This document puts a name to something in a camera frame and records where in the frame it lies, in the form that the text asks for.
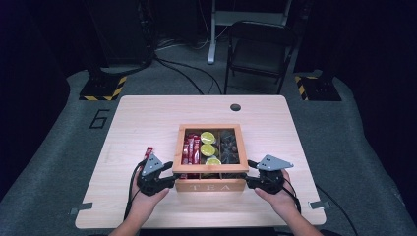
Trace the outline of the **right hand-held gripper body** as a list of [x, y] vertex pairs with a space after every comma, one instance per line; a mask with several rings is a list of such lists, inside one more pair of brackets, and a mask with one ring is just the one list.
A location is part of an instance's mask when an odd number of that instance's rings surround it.
[[282, 170], [292, 168], [293, 164], [272, 155], [266, 155], [257, 165], [260, 172], [261, 186], [269, 194], [278, 193], [284, 183]]

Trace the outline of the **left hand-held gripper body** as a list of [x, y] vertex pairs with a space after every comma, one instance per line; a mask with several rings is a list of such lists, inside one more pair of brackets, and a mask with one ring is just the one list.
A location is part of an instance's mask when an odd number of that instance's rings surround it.
[[164, 163], [154, 154], [140, 163], [142, 169], [138, 176], [137, 185], [143, 194], [150, 197], [165, 189], [162, 179], [159, 178], [163, 172], [163, 165]]

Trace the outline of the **wooden box with glass lid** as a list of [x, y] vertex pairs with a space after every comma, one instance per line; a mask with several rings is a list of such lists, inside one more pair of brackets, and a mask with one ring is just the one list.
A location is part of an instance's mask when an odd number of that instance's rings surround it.
[[[220, 161], [220, 133], [232, 131], [236, 137], [239, 162], [237, 164], [206, 165], [210, 157], [200, 151], [200, 164], [181, 164], [182, 147], [185, 136], [191, 133], [212, 132], [216, 137], [216, 157]], [[245, 175], [249, 171], [247, 153], [243, 142], [241, 127], [238, 124], [182, 124], [179, 126], [178, 143], [173, 161], [174, 174], [180, 176], [175, 187], [178, 192], [242, 192], [245, 189]]]

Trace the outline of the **person's left hand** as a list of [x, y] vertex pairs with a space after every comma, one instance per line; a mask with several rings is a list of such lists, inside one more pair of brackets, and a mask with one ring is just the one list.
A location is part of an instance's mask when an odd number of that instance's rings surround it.
[[169, 193], [169, 189], [165, 188], [149, 197], [143, 194], [137, 186], [138, 176], [139, 172], [136, 172], [131, 188], [131, 207], [127, 221], [141, 227], [149, 219], [156, 205]]

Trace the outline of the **person's right hand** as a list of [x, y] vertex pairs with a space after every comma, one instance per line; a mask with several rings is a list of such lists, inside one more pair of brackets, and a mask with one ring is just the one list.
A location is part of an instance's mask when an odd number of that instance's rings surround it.
[[290, 177], [286, 170], [282, 171], [284, 183], [283, 190], [275, 195], [269, 194], [262, 189], [256, 188], [255, 193], [268, 202], [272, 209], [285, 221], [295, 219], [300, 216], [294, 200], [295, 192], [290, 183]]

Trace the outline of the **pile of dark packets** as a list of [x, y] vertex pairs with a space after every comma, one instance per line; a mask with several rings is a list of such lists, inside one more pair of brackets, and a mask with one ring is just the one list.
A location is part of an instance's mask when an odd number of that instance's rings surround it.
[[239, 162], [236, 137], [232, 131], [220, 133], [220, 159], [222, 164], [237, 164]]

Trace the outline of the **black stand with striped base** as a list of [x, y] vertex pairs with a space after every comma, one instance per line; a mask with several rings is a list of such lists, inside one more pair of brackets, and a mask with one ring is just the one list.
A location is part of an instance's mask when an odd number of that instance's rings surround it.
[[319, 76], [296, 76], [301, 98], [306, 101], [341, 101], [332, 80], [334, 74], [322, 72]]
[[127, 77], [103, 72], [98, 65], [87, 35], [80, 30], [79, 37], [84, 50], [83, 63], [89, 73], [89, 79], [80, 92], [80, 100], [115, 100]]

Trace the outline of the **black folding chair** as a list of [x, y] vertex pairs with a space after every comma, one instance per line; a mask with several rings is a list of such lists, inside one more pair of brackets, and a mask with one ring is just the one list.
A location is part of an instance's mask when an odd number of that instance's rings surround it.
[[293, 29], [271, 23], [239, 21], [228, 31], [228, 53], [223, 93], [227, 94], [229, 72], [275, 78], [280, 94], [298, 37]]

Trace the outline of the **white metal stand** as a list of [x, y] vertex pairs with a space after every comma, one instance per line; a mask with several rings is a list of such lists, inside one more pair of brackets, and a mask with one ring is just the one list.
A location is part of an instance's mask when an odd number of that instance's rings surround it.
[[216, 9], [216, 0], [211, 0], [211, 20], [207, 62], [211, 65], [215, 61], [217, 26], [229, 27], [232, 24], [243, 20], [285, 25], [289, 17], [292, 1], [293, 0], [284, 0], [284, 10], [282, 13], [262, 13], [255, 12], [253, 10], [250, 12], [235, 10], [220, 11]]

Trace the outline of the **black cabinet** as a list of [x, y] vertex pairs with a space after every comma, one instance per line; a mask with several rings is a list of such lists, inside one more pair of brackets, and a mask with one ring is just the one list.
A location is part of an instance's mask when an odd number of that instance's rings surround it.
[[109, 66], [149, 63], [141, 0], [87, 0], [86, 4]]

